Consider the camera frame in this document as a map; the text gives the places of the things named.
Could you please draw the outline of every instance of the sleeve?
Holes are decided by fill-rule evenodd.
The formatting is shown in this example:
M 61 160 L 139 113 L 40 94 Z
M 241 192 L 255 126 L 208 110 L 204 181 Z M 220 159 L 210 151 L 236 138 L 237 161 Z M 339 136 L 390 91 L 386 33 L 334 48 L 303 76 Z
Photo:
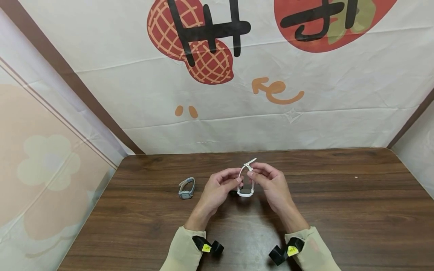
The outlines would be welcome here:
M 286 234 L 286 243 L 292 237 L 300 238 L 305 242 L 303 250 L 294 256 L 303 271 L 341 271 L 315 227 Z
M 180 227 L 170 244 L 169 253 L 160 271 L 195 271 L 202 252 L 193 242 L 193 236 L 206 238 L 205 232 L 194 232 Z

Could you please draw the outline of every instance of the wooden table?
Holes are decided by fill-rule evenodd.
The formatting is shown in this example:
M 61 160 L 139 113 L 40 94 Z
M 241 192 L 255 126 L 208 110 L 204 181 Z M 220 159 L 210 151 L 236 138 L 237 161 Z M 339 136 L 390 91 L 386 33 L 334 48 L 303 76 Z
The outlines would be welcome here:
M 285 173 L 300 212 L 343 271 L 434 270 L 434 201 L 381 148 L 129 156 L 59 270 L 159 270 L 209 176 L 254 157 Z M 178 184 L 190 176 L 194 197 L 181 200 Z M 284 233 L 259 187 L 252 198 L 230 196 L 207 228 L 223 255 L 204 256 L 199 270 L 298 270 L 268 259 Z

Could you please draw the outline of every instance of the white watch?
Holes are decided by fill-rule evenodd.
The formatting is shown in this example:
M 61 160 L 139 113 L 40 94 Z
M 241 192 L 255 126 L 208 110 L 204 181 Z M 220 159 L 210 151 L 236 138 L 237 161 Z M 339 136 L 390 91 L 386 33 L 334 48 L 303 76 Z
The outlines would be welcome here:
M 256 158 L 254 158 L 254 159 L 250 160 L 249 162 L 245 163 L 244 166 L 241 168 L 240 173 L 238 174 L 238 177 L 241 176 L 241 173 L 243 172 L 243 170 L 245 168 L 247 168 L 249 171 L 253 171 L 253 168 L 250 166 L 250 164 L 253 163 L 255 160 L 256 160 Z M 252 189 L 250 190 L 249 194 L 241 193 L 240 186 L 238 186 L 238 188 L 237 188 L 237 194 L 240 197 L 244 197 L 244 198 L 251 197 L 254 192 L 255 192 L 255 182 L 253 180 L 252 180 Z

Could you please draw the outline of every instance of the wrist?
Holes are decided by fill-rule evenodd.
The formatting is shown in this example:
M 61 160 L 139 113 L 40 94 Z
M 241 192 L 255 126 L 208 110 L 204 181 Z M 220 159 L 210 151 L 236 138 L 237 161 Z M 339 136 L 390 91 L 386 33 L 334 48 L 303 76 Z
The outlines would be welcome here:
M 185 223 L 184 228 L 195 232 L 203 232 L 205 231 L 209 220 L 209 214 L 200 208 L 195 207 Z
M 288 204 L 288 206 L 279 213 L 279 217 L 287 233 L 310 229 L 310 225 L 298 211 L 294 203 Z

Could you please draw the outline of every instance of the black wrist strap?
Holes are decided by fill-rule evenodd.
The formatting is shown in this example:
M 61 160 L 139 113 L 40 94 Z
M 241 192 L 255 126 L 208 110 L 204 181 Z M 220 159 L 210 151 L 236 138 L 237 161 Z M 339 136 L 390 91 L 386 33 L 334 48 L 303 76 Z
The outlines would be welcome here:
M 219 256 L 224 250 L 224 247 L 217 241 L 214 241 L 213 244 L 211 244 L 201 236 L 193 236 L 192 239 L 199 251 L 211 253 L 213 256 Z
M 292 257 L 303 250 L 304 241 L 292 237 L 288 244 L 286 244 L 285 249 L 281 249 L 279 246 L 275 246 L 273 250 L 268 254 L 268 256 L 273 260 L 276 265 L 282 264 L 288 257 Z

